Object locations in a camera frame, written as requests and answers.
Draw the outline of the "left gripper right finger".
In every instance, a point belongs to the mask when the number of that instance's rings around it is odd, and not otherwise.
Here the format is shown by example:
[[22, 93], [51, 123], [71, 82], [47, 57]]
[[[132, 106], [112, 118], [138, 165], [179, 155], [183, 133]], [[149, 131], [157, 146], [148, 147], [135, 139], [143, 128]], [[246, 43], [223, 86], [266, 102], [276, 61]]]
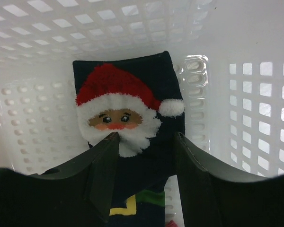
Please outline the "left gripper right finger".
[[232, 167], [174, 137], [186, 227], [284, 227], [284, 175], [262, 177]]

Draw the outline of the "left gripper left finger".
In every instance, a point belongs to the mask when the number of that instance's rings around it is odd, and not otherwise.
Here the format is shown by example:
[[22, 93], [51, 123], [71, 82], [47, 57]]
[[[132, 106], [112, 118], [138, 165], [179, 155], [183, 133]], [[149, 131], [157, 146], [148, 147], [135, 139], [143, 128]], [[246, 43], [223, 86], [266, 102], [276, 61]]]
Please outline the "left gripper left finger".
[[0, 168], [0, 227], [103, 227], [109, 220], [119, 135], [41, 175]]

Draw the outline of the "navy santa sock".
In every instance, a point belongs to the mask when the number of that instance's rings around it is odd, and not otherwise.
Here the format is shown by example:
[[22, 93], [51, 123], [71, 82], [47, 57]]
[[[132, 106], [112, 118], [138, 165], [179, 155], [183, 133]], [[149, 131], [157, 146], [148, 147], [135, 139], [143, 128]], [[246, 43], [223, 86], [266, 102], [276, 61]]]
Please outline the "navy santa sock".
[[173, 137], [185, 105], [169, 52], [72, 63], [80, 133], [90, 147], [119, 135], [108, 226], [165, 226], [165, 186], [176, 173]]

